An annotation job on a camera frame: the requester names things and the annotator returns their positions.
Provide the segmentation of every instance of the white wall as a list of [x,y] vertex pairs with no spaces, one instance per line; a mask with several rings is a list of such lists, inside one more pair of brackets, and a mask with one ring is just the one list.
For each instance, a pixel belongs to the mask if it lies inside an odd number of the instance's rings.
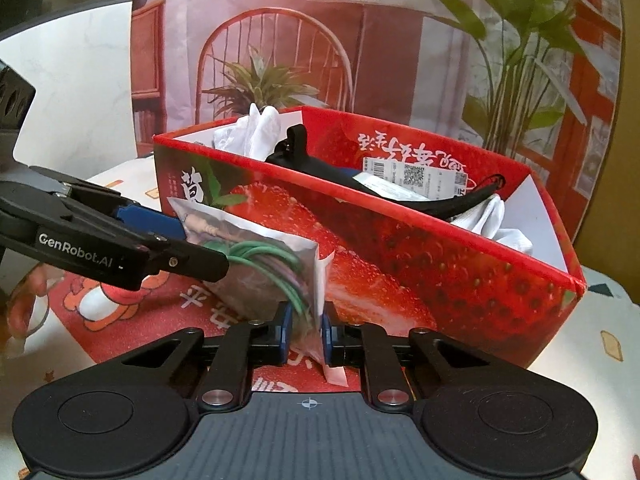
[[130,2],[85,10],[0,41],[0,59],[36,89],[17,160],[89,178],[136,157]]

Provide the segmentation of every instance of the qr code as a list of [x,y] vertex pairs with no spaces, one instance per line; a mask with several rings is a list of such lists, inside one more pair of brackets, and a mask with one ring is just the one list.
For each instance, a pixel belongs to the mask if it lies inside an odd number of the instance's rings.
[[466,173],[456,173],[456,186],[466,187]]
[[402,183],[405,186],[422,187],[424,185],[424,168],[421,166],[405,166]]

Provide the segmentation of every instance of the red placemat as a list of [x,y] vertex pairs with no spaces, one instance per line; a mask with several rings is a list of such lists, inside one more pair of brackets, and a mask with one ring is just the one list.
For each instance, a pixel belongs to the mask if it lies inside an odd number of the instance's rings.
[[[186,327],[215,336],[241,320],[201,282],[165,272],[149,276],[137,292],[67,274],[50,291],[49,306],[97,363]],[[347,380],[347,388],[327,383],[316,362],[292,350],[284,367],[258,368],[253,389],[309,393],[360,389],[356,370],[347,369]]]

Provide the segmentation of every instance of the cartoon character print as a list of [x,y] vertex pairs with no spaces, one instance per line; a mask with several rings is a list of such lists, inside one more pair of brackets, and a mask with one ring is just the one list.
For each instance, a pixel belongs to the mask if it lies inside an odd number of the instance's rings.
[[82,316],[86,329],[99,332],[117,321],[135,316],[144,299],[163,286],[169,276],[170,274],[164,271],[147,276],[137,291],[78,277],[73,281],[71,291],[65,296],[64,306],[68,311],[77,312]]

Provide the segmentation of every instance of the round black pad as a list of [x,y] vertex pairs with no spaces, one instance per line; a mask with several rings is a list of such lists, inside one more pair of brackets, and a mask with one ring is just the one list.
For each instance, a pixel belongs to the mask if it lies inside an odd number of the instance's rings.
[[501,433],[525,435],[544,430],[554,412],[542,399],[521,392],[501,392],[485,397],[478,406],[480,419]]
[[187,433],[184,400],[165,386],[52,383],[14,415],[14,437],[30,469],[63,478],[112,478],[160,462]]
[[422,426],[436,449],[471,471],[526,479],[582,467],[598,432],[587,400],[552,381],[443,387],[426,402]]
[[109,433],[124,426],[133,415],[133,403],[113,392],[89,392],[65,402],[58,418],[77,433]]

